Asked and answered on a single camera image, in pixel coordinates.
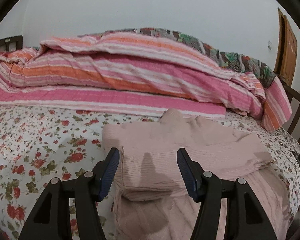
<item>ribbed knit fabric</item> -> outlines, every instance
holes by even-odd
[[[177,110],[169,109],[159,122],[107,124],[102,137],[106,152],[117,147],[121,153],[114,177],[114,214],[122,239],[190,238],[200,205],[187,195],[176,160],[180,147],[221,179],[246,178],[278,238],[284,239],[286,189],[267,165],[271,155],[256,134],[203,117],[183,118]],[[217,239],[223,239],[225,216],[223,202]]]

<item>bed sheet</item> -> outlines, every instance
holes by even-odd
[[[74,179],[105,158],[101,131],[106,123],[121,124],[159,118],[75,111],[46,107],[0,106],[0,229],[7,239],[18,239],[35,201],[53,177]],[[287,187],[290,221],[300,204],[300,169],[292,150],[300,146],[284,129],[266,132],[250,117],[227,111],[215,122],[255,132],[273,157],[271,165]],[[116,239],[113,216],[114,185],[96,203],[106,239]],[[79,239],[75,203],[70,200],[73,239]]]

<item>silver screw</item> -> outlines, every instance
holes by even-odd
[[[57,184],[59,182],[59,178],[52,178],[50,182],[51,184]]]
[[[238,182],[239,182],[240,184],[244,185],[244,184],[246,184],[247,181],[246,181],[244,178],[239,178],[239,179],[238,179]]]
[[[87,171],[87,172],[84,174],[84,176],[85,176],[86,178],[90,178],[90,177],[93,176],[93,172],[92,172],[92,171]]]
[[[205,171],[205,172],[203,173],[203,175],[204,175],[205,177],[207,177],[207,178],[211,178],[211,177],[212,177],[212,172],[211,172],[211,171]]]

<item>bed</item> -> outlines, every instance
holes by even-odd
[[[0,40],[9,51],[11,43],[22,48],[22,36]],[[300,96],[285,86],[289,101]],[[215,122],[245,132],[255,132],[272,155],[271,165],[287,187],[290,222],[300,205],[300,168],[291,153],[300,152],[300,139],[292,133],[300,110],[290,129],[268,133],[260,122],[230,110]],[[6,239],[18,239],[36,199],[53,177],[74,179],[105,158],[101,131],[107,123],[156,122],[153,115],[112,114],[86,109],[49,106],[0,106],[0,230]],[[96,203],[107,239],[115,239],[113,217],[114,185],[101,203]],[[70,200],[71,230],[78,239],[74,200]]]

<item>white wall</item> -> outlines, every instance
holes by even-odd
[[[19,18],[2,22],[0,38],[20,26],[17,34],[23,34],[25,46],[37,46],[53,35],[162,27],[193,35],[223,51],[258,58],[273,69],[279,37],[277,7],[287,15],[276,0],[28,0],[27,7],[10,11],[20,12]],[[288,19],[298,39],[293,87],[300,90],[300,30]],[[268,40],[272,50],[267,48]]]
[[[20,0],[0,23],[0,39],[21,35],[29,0]]]

